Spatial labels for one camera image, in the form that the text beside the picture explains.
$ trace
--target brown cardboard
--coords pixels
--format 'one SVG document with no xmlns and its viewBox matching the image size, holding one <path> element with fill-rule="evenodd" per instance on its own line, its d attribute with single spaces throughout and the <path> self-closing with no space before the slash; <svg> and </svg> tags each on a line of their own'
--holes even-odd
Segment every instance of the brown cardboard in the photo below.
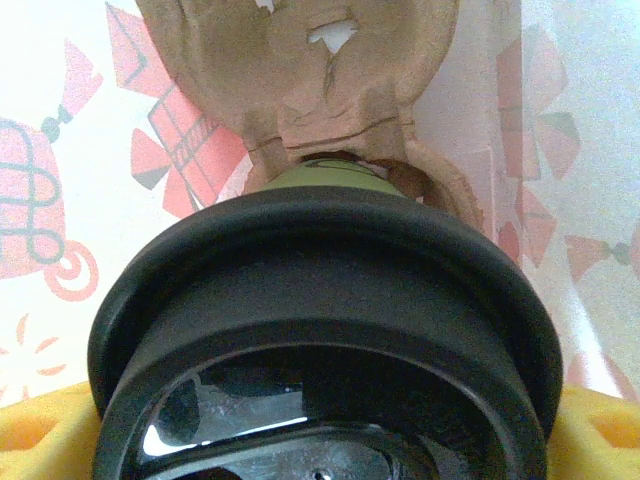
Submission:
<svg viewBox="0 0 640 480">
<path fill-rule="evenodd" d="M 275 0 L 273 13 L 254 0 L 138 5 L 180 89 L 242 136 L 254 163 L 246 191 L 308 155 L 347 151 L 394 166 L 392 181 L 481 228 L 467 179 L 419 143 L 412 117 L 451 43 L 458 0 Z M 341 20 L 359 28 L 336 54 L 308 42 Z"/>
</svg>

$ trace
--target yellow sponge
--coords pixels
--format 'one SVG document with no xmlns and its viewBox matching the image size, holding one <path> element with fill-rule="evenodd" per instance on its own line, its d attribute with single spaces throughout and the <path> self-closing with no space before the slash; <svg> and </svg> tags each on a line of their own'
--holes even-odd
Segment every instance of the yellow sponge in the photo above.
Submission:
<svg viewBox="0 0 640 480">
<path fill-rule="evenodd" d="M 0 410 L 0 480 L 87 480 L 100 419 L 83 383 Z M 567 386 L 549 480 L 640 480 L 640 406 Z"/>
<path fill-rule="evenodd" d="M 88 383 L 0 410 L 0 480 L 87 480 L 100 431 Z"/>
<path fill-rule="evenodd" d="M 547 450 L 553 480 L 640 480 L 640 406 L 565 386 Z"/>
</svg>

